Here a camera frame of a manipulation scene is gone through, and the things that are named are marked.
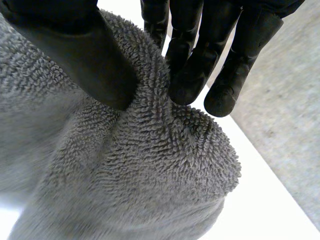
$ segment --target gray towel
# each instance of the gray towel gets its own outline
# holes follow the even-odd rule
[[[89,97],[0,18],[0,196],[26,201],[10,240],[196,240],[238,184],[218,124],[170,101],[149,36],[103,14],[139,79],[125,112]]]

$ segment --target fabric texture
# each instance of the fabric texture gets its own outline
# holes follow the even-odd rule
[[[0,17],[0,200],[26,202],[10,240],[196,240],[238,184],[218,124],[170,101],[161,51],[103,15],[139,79],[124,112],[88,96]]]

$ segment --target gray floor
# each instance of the gray floor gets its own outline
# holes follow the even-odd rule
[[[319,0],[306,0],[283,20],[254,64],[231,116],[320,230]],[[209,86],[233,36],[234,31]]]

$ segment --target white table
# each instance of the white table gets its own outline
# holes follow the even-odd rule
[[[139,0],[100,0],[98,6],[143,28]],[[205,87],[193,107],[205,111],[203,101],[208,90]],[[227,116],[216,122],[239,155],[242,177],[227,196],[217,222],[200,240],[320,240],[320,232],[234,120]],[[18,217],[18,210],[0,208],[0,240],[6,240]]]

